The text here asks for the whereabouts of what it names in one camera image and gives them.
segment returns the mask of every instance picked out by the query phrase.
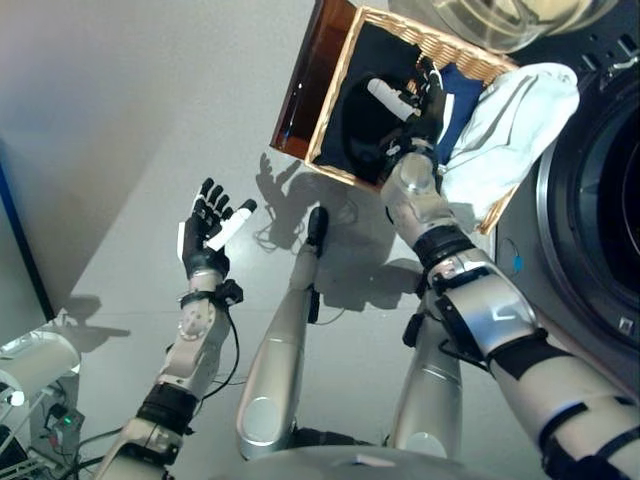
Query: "white cylindrical object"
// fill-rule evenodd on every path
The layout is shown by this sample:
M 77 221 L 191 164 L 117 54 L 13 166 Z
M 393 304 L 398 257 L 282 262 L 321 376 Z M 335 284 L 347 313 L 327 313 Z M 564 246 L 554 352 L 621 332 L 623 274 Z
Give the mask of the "white cylindrical object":
M 31 334 L 14 356 L 0 358 L 0 382 L 29 398 L 80 363 L 80 354 L 62 335 Z
M 403 102 L 400 99 L 400 91 L 391 88 L 384 80 L 379 78 L 373 78 L 367 83 L 367 90 L 369 93 L 376 97 L 376 99 L 382 103 L 387 110 L 393 113 L 403 122 L 416 113 L 416 109 L 412 105 Z
M 256 209 L 256 203 L 253 200 L 247 200 L 244 204 L 231 215 L 229 220 L 222 222 L 222 230 L 207 242 L 207 247 L 216 252 L 226 245 L 238 230 L 242 228 L 244 222 L 251 216 Z

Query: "washing machine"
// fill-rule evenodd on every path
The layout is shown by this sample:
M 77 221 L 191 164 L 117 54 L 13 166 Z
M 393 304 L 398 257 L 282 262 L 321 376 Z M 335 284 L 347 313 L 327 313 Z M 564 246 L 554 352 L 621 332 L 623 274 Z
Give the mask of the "washing machine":
M 514 55 L 579 75 L 580 106 L 496 229 L 496 261 L 563 343 L 640 391 L 638 2 Z

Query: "black strap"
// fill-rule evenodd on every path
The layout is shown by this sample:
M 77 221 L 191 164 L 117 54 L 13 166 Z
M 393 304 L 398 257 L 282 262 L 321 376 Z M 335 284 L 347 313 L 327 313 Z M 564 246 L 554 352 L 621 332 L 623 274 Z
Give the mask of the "black strap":
M 622 447 L 625 447 L 629 443 L 640 438 L 640 425 L 632 428 L 631 430 L 627 430 L 624 433 L 621 433 L 617 437 L 609 440 L 605 443 L 596 456 L 603 458 L 610 458 L 614 453 L 620 450 Z

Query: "dark blue cloth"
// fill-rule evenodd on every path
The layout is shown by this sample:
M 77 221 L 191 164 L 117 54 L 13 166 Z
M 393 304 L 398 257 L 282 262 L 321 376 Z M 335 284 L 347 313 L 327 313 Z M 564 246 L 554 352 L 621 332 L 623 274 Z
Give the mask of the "dark blue cloth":
M 438 162 L 446 165 L 451 158 L 451 152 L 458 137 L 471 119 L 473 110 L 478 104 L 478 97 L 482 93 L 483 85 L 482 80 L 471 80 L 462 75 L 453 63 L 440 70 L 440 74 L 445 92 L 455 96 L 449 127 L 436 146 Z

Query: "robot wrist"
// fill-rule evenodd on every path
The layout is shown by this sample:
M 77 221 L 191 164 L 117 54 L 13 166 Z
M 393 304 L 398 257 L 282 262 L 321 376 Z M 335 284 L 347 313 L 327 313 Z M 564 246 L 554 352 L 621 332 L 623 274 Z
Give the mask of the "robot wrist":
M 229 273 L 230 262 L 224 250 L 216 252 L 211 248 L 204 248 L 189 255 L 184 260 L 184 268 L 188 279 L 199 270 L 215 270 L 224 279 Z
M 457 225 L 441 225 L 427 230 L 413 245 L 413 251 L 426 271 L 446 258 L 471 248 L 474 248 L 473 243 Z

